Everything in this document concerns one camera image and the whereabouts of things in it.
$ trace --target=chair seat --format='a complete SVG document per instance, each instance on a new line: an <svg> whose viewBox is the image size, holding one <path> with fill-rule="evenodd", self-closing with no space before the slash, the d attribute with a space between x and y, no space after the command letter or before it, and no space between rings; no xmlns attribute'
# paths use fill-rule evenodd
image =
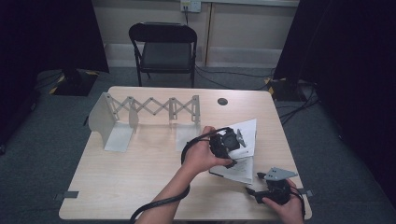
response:
<svg viewBox="0 0 396 224"><path fill-rule="evenodd" d="M191 69L191 44L146 43L140 66L144 72L167 70L188 73Z"/></svg>

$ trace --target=light wood tabletop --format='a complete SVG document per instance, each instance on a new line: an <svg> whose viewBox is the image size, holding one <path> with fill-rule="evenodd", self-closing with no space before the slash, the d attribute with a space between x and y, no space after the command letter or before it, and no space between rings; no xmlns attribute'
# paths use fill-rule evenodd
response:
<svg viewBox="0 0 396 224"><path fill-rule="evenodd" d="M271 167L298 173L274 102L266 91L112 87L108 93L120 102L132 96L139 102L154 97L162 103L170 97L188 102L193 95L199 95L202 129L206 125L222 128L257 119L254 174L266 173ZM227 99L228 104L218 104L219 98ZM101 135L92 132L68 189L78 191L78 196L64 199L60 218L129 219L138 207L151 202L180 167L176 131L170 128L168 118L167 111L156 116L139 113L139 125L126 152L105 151ZM127 111L120 112L120 120L128 121ZM291 180L298 188L303 187L299 176ZM247 195L245 186L209 172L201 173L192 181L190 194L181 201L175 219L277 219L272 209ZM311 207L305 196L304 201L305 219L309 219Z"/></svg>

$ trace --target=power outlet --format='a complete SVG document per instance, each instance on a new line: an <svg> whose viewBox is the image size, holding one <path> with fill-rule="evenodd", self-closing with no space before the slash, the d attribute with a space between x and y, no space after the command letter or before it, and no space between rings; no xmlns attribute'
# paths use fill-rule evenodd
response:
<svg viewBox="0 0 396 224"><path fill-rule="evenodd" d="M191 0L180 0L180 11L201 12L201 2Z"/></svg>

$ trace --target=hand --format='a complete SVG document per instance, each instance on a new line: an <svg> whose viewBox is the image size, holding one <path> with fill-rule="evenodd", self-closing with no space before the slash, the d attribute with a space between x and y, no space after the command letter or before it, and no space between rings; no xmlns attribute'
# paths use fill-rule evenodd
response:
<svg viewBox="0 0 396 224"><path fill-rule="evenodd" d="M289 182L289 185L292 187L291 190L298 194L297 190L294 189L296 188L296 185L289 179L287 181ZM283 223L285 224L304 223L301 201L297 196L291 194L290 200L283 205L279 205L269 198L262 198L262 201L277 212Z"/></svg>
<svg viewBox="0 0 396 224"><path fill-rule="evenodd" d="M210 133L216 129L211 126L205 126L202 134ZM217 158L209 148L209 136L205 137L203 141L199 141L193 145L186 154L186 158L182 167L187 168L193 175L198 175L203 171L207 171L213 166L228 165L232 163L229 159Z"/></svg>

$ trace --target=open book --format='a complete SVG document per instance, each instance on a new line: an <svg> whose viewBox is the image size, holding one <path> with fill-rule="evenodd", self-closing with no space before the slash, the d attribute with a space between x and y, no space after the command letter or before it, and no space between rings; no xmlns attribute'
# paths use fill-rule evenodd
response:
<svg viewBox="0 0 396 224"><path fill-rule="evenodd" d="M256 123L256 119L251 119L228 126L232 128L235 133L237 133L237 130L239 129L246 146L241 146L229 153L230 157L237 161L235 166L229 169L224 166L215 166L209 170L210 174L223 176L224 178L247 184L253 183L253 156L256 143Z"/></svg>

